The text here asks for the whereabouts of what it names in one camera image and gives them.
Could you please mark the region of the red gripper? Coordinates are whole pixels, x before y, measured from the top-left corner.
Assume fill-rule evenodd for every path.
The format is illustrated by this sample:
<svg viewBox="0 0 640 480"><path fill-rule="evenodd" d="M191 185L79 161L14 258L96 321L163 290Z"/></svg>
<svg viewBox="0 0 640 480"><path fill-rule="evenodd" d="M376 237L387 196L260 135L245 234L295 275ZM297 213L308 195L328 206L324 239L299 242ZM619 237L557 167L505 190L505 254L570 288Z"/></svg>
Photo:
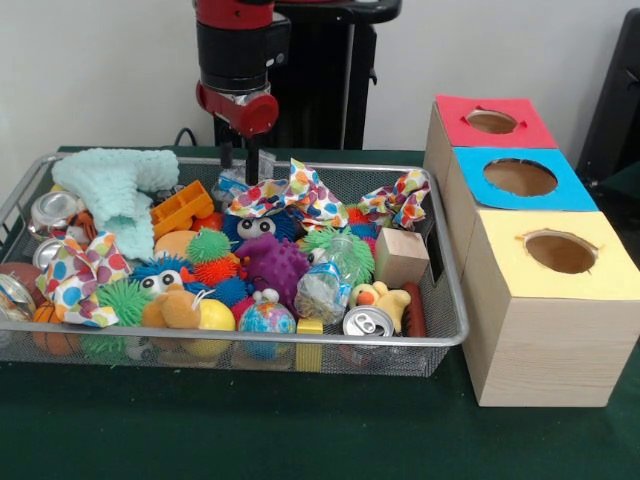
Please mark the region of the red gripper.
<svg viewBox="0 0 640 480"><path fill-rule="evenodd" d="M276 98L265 90L246 94L221 93L198 82L196 99L203 110L227 123L220 127L222 167L231 168L233 165L232 130L234 130L246 138L245 181L247 184L257 184L259 182L259 137L257 135L268 133L276 123L279 115L279 104Z"/></svg>

